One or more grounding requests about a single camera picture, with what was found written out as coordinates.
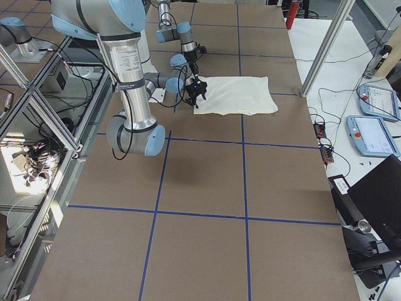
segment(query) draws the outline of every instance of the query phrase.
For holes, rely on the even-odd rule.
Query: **metal frame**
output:
[[[355,0],[341,0],[340,6],[337,9],[335,17],[333,18],[333,21],[331,22],[330,27],[328,28],[326,36],[323,39],[323,42],[321,43],[318,53],[316,54],[316,58],[313,61],[313,64],[308,72],[308,75],[305,78],[304,84],[299,93],[301,97],[308,96],[310,90],[312,89],[312,86],[319,75],[321,67],[323,66],[326,57],[331,47],[333,46],[338,36],[338,33],[340,32],[346,20],[346,17],[350,13],[354,3]]]
[[[65,38],[62,44],[60,44],[60,49],[66,48],[70,43],[71,39]],[[59,59],[59,56],[54,53],[49,61],[42,67],[42,69],[40,69],[39,73],[35,76],[33,81],[30,82],[22,73],[22,71],[18,68],[17,64],[15,64],[12,58],[8,55],[6,50],[0,45],[0,62],[3,63],[7,71],[12,74],[18,85],[21,88],[25,89],[19,100],[16,102],[15,106],[12,108],[10,113],[6,116],[6,118],[0,125],[0,139],[3,139],[5,137],[10,128],[18,121],[18,118],[19,116],[21,116],[23,110],[27,107],[28,104],[30,104],[39,114],[43,122],[50,128],[50,130],[57,136],[57,138],[59,138],[61,143],[67,149],[65,158],[63,159],[63,162],[61,163],[61,166],[59,167],[57,175],[55,177],[58,178],[58,180],[57,182],[53,182],[51,184],[47,195],[44,197],[43,204],[38,211],[38,215],[33,221],[33,225],[29,230],[26,241],[21,248],[21,252],[14,266],[12,267],[12,276],[9,275],[9,277],[7,277],[7,289],[6,291],[1,292],[0,299],[3,297],[7,298],[10,295],[16,281],[18,281],[20,278],[25,264],[27,264],[28,257],[36,256],[35,254],[31,254],[31,252],[33,251],[34,244],[38,239],[39,229],[43,224],[44,217],[48,214],[51,208],[51,204],[53,203],[53,201],[56,201],[55,198],[57,196],[61,195],[65,197],[66,193],[69,193],[68,191],[60,190],[60,187],[64,187],[60,184],[65,182],[71,184],[75,182],[74,179],[65,178],[65,175],[72,162],[71,160],[76,156],[77,151],[81,148],[79,141],[85,134],[86,126],[89,124],[93,112],[99,108],[104,110],[105,105],[108,104],[108,101],[100,102],[99,99],[104,97],[108,98],[107,100],[110,100],[112,95],[111,82],[106,73],[106,76],[103,76],[103,78],[100,80],[101,82],[97,90],[94,92],[91,102],[88,104],[88,108],[81,120],[81,124],[77,128],[75,135],[73,135],[66,128],[65,124],[61,121],[55,110],[38,89],[50,73],[51,69],[55,66],[55,64],[59,62]],[[65,201],[61,202],[61,204],[63,206],[66,206]],[[34,208],[15,207],[13,209],[19,212],[31,212]]]
[[[6,67],[8,72],[14,77],[18,85],[23,88],[29,87],[29,80],[26,78],[24,73],[18,68],[13,59],[8,55],[7,51],[0,44],[0,61]]]

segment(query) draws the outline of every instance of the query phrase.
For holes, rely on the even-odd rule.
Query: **white table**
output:
[[[298,72],[303,82],[308,74],[316,53],[330,25],[330,20],[312,20],[312,19],[295,19],[292,29],[289,31],[289,38],[293,47],[294,56],[297,59]],[[326,122],[338,119],[327,115],[321,111],[321,104],[318,98],[319,88],[326,88],[333,91],[353,90],[360,79],[367,63],[372,58],[372,54],[367,52],[368,48],[362,37],[359,35],[356,27],[351,21],[346,21],[341,29],[335,44],[333,45],[326,61],[347,60],[354,56],[361,57],[346,62],[325,63],[320,71],[318,78],[311,89],[307,101],[311,114],[316,113],[322,115]],[[380,78],[372,78],[371,80],[363,79],[362,83],[371,82]],[[372,85],[378,87],[390,88],[390,84],[384,78]],[[335,142],[335,132],[338,125],[327,124],[326,134],[328,138],[335,143],[335,152],[345,157],[350,165],[351,171],[347,176],[347,181],[352,186],[365,174],[371,171],[375,166],[383,161],[383,158],[363,157],[353,146],[353,143],[346,131],[346,117],[349,115],[363,115],[359,109],[359,101],[356,92],[333,93],[321,90],[321,99],[325,111],[342,116],[341,124],[338,128],[337,138]],[[388,129],[392,135],[401,135],[401,122],[386,122]],[[401,148],[401,139],[395,139],[398,148]],[[348,172],[348,164],[338,155],[334,154],[335,162],[328,165],[326,174],[328,177],[337,174],[346,174]],[[364,286],[358,276],[355,276],[358,292],[361,301],[367,301],[372,293],[376,293],[373,289]],[[384,300],[400,300],[401,299],[401,278],[392,278],[381,301]]]

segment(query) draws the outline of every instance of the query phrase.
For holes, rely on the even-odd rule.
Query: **red fire extinguisher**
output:
[[[299,2],[298,0],[292,0],[291,6],[289,7],[289,12],[287,14],[287,21],[286,21],[286,26],[287,29],[291,29],[293,27],[294,19],[296,17],[296,13],[298,12],[299,8]]]

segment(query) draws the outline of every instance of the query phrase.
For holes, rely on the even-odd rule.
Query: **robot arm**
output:
[[[152,87],[147,83],[154,82],[154,77],[148,74],[146,81],[138,51],[140,32],[145,27],[141,0],[53,0],[51,4],[55,29],[75,38],[97,40],[118,78],[124,110],[108,125],[109,144],[121,152],[156,156],[163,148],[165,129],[151,114],[148,98]],[[164,85],[179,91],[183,73],[172,73],[172,80],[163,76]]]
[[[16,43],[22,56],[36,55],[39,49],[21,19],[8,17],[0,20],[0,44],[5,47]]]
[[[174,40],[180,40],[181,52],[188,61],[189,67],[193,73],[193,80],[185,85],[189,97],[186,102],[197,108],[196,99],[202,95],[204,99],[207,83],[202,82],[198,78],[199,67],[196,63],[198,56],[197,52],[207,53],[206,47],[197,44],[194,40],[192,29],[189,22],[177,24],[177,28],[172,25],[172,15],[170,14],[170,0],[159,0],[159,30],[156,31],[156,37],[159,43],[165,43]]]

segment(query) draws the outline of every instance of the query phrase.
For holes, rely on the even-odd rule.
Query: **robot label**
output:
[[[141,68],[138,50],[110,52],[118,73],[129,73]]]

